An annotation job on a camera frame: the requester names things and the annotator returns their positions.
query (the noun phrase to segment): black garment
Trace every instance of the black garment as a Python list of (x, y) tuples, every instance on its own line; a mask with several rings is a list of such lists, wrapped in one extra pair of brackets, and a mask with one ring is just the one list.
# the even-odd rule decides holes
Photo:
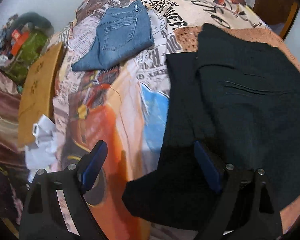
[(18, 211), (15, 208), (10, 182), (7, 176), (0, 171), (0, 217), (8, 218), (18, 228), (16, 220)]
[(132, 215), (192, 230), (218, 199), (193, 156), (197, 139), (225, 163), (263, 168), (280, 209), (300, 195), (300, 73), (278, 48), (213, 25), (198, 40), (198, 53), (167, 55), (171, 92), (158, 169), (128, 182), (122, 196)]

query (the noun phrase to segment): blue jeans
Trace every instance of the blue jeans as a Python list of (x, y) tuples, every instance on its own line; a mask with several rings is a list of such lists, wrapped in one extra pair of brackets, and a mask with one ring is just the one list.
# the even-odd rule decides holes
[(109, 8), (90, 51), (72, 65), (72, 70), (107, 70), (153, 44), (150, 18), (140, 0), (126, 8)]

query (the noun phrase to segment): bedspread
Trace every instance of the bedspread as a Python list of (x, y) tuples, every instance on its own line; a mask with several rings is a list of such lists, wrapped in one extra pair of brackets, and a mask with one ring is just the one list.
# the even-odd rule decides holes
[[(260, 37), (271, 32), (245, 0), (141, 0), (149, 10), (154, 46), (108, 71), (71, 71), (72, 63), (93, 44), (96, 27), (106, 9), (126, 7), (132, 1), (85, 0), (76, 11), (76, 19), (49, 41), (49, 46), (63, 41), (68, 47), (53, 98), (59, 147), (58, 163), (52, 169), (60, 170), (78, 162), (98, 140), (107, 143), (108, 157), (85, 199), (107, 237), (120, 240), (149, 237), (149, 223), (132, 217), (121, 196), (127, 181), (157, 166), (170, 92), (165, 54), (197, 51), (197, 34), (204, 23), (227, 29), (234, 36), (234, 29), (260, 28)], [(284, 47), (281, 50), (287, 50), (285, 54), (300, 70), (282, 40), (271, 35), (271, 45)], [(176, 239), (186, 234), (162, 228), (153, 225), (151, 237), (163, 239), (167, 230)], [(192, 239), (191, 234), (185, 237)]]

